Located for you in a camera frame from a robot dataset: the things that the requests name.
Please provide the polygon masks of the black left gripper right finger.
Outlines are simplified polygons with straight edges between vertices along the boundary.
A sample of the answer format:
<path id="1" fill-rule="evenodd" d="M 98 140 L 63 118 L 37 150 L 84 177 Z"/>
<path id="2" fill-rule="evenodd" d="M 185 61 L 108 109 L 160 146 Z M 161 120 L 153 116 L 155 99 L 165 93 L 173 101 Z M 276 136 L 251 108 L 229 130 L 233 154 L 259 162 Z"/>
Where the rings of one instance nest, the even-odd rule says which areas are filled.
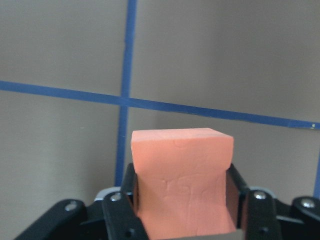
<path id="1" fill-rule="evenodd" d="M 300 196 L 286 204 L 268 189 L 249 187 L 232 164 L 226 171 L 226 206 L 245 240 L 318 240 L 320 200 Z"/>

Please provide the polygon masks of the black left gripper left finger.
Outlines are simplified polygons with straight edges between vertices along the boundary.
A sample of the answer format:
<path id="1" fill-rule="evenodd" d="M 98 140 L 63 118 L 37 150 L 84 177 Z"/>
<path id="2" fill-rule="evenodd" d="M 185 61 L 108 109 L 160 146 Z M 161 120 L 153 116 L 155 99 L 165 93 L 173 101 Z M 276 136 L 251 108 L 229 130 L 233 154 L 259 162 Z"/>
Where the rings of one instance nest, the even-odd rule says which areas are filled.
<path id="1" fill-rule="evenodd" d="M 18 240 L 146 240 L 135 212 L 137 175 L 128 164 L 121 187 L 101 191 L 86 206 L 78 199 L 54 204 L 20 233 Z"/>

